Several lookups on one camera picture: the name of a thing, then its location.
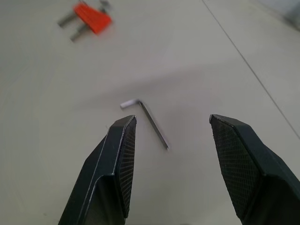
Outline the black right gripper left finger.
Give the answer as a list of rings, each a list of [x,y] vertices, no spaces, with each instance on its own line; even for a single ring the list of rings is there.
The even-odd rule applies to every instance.
[[[136,117],[115,121],[86,158],[58,225],[125,225],[135,164]]]

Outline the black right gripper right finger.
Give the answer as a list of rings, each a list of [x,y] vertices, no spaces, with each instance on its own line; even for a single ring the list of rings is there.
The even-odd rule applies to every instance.
[[[300,225],[300,180],[255,131],[212,114],[219,166],[242,225]]]

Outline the silver hex key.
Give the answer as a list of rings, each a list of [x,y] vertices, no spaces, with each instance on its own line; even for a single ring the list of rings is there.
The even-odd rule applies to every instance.
[[[169,150],[169,144],[167,143],[163,133],[161,132],[159,126],[156,124],[156,121],[154,120],[154,117],[152,116],[152,114],[150,113],[150,111],[147,109],[146,104],[140,100],[140,99],[131,99],[128,100],[126,102],[123,102],[120,104],[120,108],[122,110],[129,108],[133,105],[139,105],[141,107],[141,109],[143,110],[145,116],[147,117],[149,123],[151,124],[152,128],[154,129],[158,139],[160,140],[160,142],[162,143],[163,147],[166,150]]]

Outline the small red plastic part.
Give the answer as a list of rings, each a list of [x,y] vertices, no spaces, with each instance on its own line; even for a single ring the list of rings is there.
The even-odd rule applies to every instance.
[[[101,1],[100,3],[99,9],[95,9],[85,3],[78,3],[73,7],[75,15],[83,22],[83,25],[77,29],[76,37],[88,30],[98,34],[113,22],[107,12],[110,9],[110,3],[107,1]]]

